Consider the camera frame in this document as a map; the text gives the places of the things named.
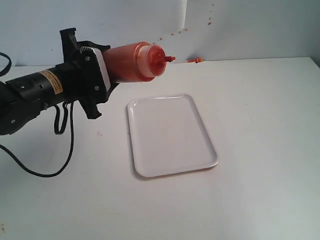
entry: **white wall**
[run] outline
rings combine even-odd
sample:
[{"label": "white wall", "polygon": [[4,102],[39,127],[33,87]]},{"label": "white wall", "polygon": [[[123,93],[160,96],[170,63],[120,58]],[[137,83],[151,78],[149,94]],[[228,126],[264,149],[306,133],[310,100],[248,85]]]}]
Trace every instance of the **white wall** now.
[{"label": "white wall", "polygon": [[78,40],[113,47],[156,42],[181,60],[312,56],[320,62],[320,0],[188,0],[188,31],[178,33],[183,14],[176,6],[184,1],[3,0],[0,52],[20,66],[54,65],[63,59],[59,30],[76,27]]}]

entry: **yellow label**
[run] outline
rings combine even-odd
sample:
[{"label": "yellow label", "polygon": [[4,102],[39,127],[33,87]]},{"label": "yellow label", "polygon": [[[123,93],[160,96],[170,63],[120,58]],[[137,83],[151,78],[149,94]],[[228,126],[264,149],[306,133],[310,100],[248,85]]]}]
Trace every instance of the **yellow label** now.
[{"label": "yellow label", "polygon": [[46,79],[48,79],[55,95],[58,95],[64,91],[59,78],[52,71],[44,70],[40,71],[39,73],[45,76]]}]

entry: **table surface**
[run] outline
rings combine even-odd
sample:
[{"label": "table surface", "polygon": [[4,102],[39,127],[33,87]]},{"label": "table surface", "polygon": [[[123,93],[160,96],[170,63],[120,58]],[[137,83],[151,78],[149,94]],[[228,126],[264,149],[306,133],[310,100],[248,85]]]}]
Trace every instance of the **table surface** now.
[{"label": "table surface", "polygon": [[[14,67],[2,81],[46,69]],[[133,168],[126,106],[187,93],[219,164],[146,179]],[[320,236],[320,69],[310,58],[169,64],[150,83],[120,84],[88,120],[74,109],[75,146],[54,178],[0,152],[0,239],[295,240]],[[57,171],[69,128],[48,109],[0,143],[29,168]]]}]

